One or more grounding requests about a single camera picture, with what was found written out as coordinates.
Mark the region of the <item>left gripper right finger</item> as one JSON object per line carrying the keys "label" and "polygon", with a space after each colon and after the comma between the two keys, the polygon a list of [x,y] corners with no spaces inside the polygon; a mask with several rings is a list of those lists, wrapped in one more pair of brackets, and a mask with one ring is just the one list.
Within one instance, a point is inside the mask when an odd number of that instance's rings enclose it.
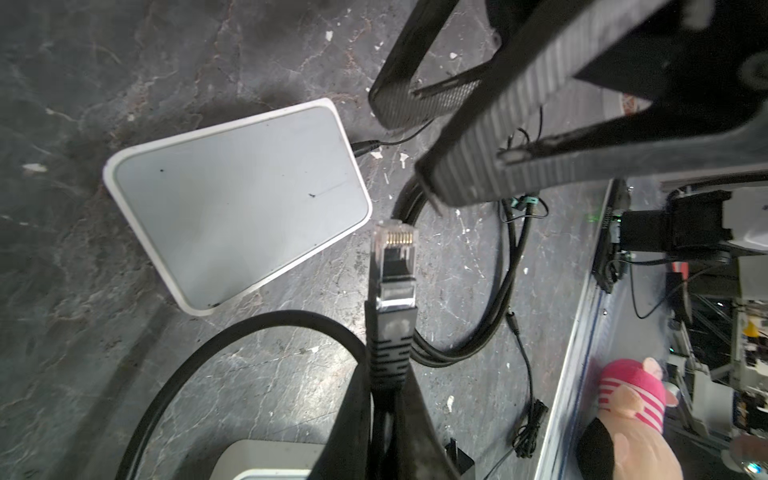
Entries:
{"label": "left gripper right finger", "polygon": [[395,479],[458,479],[459,473],[439,442],[412,368],[395,395]]}

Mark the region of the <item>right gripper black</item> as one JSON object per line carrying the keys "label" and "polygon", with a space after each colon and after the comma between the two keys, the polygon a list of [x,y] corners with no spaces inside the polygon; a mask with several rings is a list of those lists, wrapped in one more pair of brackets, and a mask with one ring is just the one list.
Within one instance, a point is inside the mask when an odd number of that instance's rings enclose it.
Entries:
{"label": "right gripper black", "polygon": [[[564,184],[762,164],[764,1],[514,1],[500,51],[416,162],[453,207]],[[576,130],[545,105],[579,80],[649,102]]]}

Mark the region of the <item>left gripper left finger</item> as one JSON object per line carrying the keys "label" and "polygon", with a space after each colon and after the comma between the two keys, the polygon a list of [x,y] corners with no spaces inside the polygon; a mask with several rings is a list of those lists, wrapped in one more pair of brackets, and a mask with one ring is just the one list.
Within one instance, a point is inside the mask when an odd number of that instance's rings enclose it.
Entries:
{"label": "left gripper left finger", "polygon": [[335,423],[308,479],[365,479],[371,428],[368,367],[359,364],[352,375]]}

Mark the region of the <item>black power adapter with plug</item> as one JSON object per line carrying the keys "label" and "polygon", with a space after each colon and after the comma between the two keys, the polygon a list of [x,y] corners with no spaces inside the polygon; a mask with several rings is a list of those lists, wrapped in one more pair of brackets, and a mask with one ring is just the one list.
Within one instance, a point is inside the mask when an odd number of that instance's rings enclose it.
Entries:
{"label": "black power adapter with plug", "polygon": [[[542,137],[543,133],[543,126],[544,126],[544,110],[542,107],[538,109],[538,124],[537,124],[537,134],[535,140],[538,141]],[[355,158],[360,158],[366,154],[373,153],[375,150],[378,150],[381,147],[390,147],[390,146],[398,146],[405,144],[414,138],[416,138],[419,134],[421,134],[426,128],[428,128],[433,123],[433,120],[430,120],[426,122],[425,124],[421,125],[416,131],[411,133],[410,135],[399,139],[395,141],[384,141],[384,140],[376,140],[376,139],[370,139],[370,140],[362,140],[353,142],[350,144],[350,147],[353,152],[353,156]],[[514,146],[514,138],[515,134],[520,133],[523,136],[523,142],[522,145],[527,145],[532,142],[530,133],[523,127],[517,127],[516,130],[508,136],[505,150],[510,150]]]}

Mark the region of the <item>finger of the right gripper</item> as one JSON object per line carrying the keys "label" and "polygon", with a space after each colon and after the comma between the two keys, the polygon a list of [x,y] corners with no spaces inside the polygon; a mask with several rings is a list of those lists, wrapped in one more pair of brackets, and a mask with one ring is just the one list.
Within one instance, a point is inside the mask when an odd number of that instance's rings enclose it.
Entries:
{"label": "finger of the right gripper", "polygon": [[496,52],[483,1],[417,1],[368,94],[388,130],[456,111]]}

